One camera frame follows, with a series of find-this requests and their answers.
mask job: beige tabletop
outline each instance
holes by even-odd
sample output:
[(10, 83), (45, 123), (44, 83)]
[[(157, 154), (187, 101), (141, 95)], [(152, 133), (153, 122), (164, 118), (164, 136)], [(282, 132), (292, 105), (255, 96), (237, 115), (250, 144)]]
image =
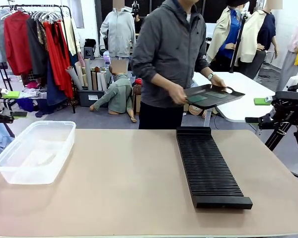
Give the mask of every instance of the beige tabletop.
[(251, 210), (196, 210), (175, 131), (76, 130), (51, 185), (0, 175), (0, 236), (245, 237), (298, 233), (298, 181), (250, 131), (213, 131)]

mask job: wristwatch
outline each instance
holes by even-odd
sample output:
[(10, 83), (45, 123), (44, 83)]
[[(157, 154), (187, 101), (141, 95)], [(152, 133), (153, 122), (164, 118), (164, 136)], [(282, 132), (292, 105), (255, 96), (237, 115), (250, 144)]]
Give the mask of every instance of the wristwatch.
[(210, 75), (208, 77), (208, 80), (210, 81), (213, 78), (214, 75), (215, 75), (215, 73), (210, 73)]

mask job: white wall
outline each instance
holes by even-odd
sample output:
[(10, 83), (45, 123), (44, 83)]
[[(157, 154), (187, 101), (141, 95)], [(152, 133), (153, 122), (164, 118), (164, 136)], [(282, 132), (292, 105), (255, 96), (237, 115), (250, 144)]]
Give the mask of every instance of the white wall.
[[(67, 0), (15, 0), (12, 4), (56, 4), (67, 5)], [(0, 0), (0, 5), (7, 5), (6, 0)], [(95, 56), (99, 55), (98, 34), (94, 0), (81, 0), (84, 18), (84, 28), (77, 29), (80, 35), (80, 46), (84, 47), (85, 39), (95, 39), (97, 42)]]
[(273, 10), (276, 19), (276, 39), (279, 46), (279, 56), (272, 62), (273, 66), (283, 67), (287, 46), (298, 25), (298, 0), (283, 0), (283, 10)]

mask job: red dress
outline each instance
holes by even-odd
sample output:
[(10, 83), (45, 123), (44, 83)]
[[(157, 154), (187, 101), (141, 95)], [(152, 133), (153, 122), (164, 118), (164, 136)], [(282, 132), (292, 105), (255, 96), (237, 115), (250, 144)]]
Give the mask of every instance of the red dress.
[(49, 24), (48, 22), (43, 23), (55, 83), (60, 90), (65, 92), (68, 98), (72, 98), (72, 79), (65, 71), (71, 63), (61, 24), (60, 22), (53, 24)]
[(17, 11), (4, 20), (6, 58), (14, 75), (32, 70), (26, 20), (30, 16)]

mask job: beige cardigan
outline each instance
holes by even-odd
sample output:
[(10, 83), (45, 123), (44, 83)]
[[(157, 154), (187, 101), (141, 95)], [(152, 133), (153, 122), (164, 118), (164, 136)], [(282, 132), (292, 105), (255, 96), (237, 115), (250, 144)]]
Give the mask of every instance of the beige cardigan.
[(266, 13), (262, 10), (258, 10), (254, 12), (245, 23), (235, 66), (238, 66), (238, 59), (245, 63), (253, 62), (257, 50), (257, 36), (264, 23), (265, 17)]
[(230, 9), (227, 7), (222, 12), (214, 29), (212, 41), (207, 52), (207, 61), (211, 62), (217, 55), (220, 47), (224, 44), (230, 31)]

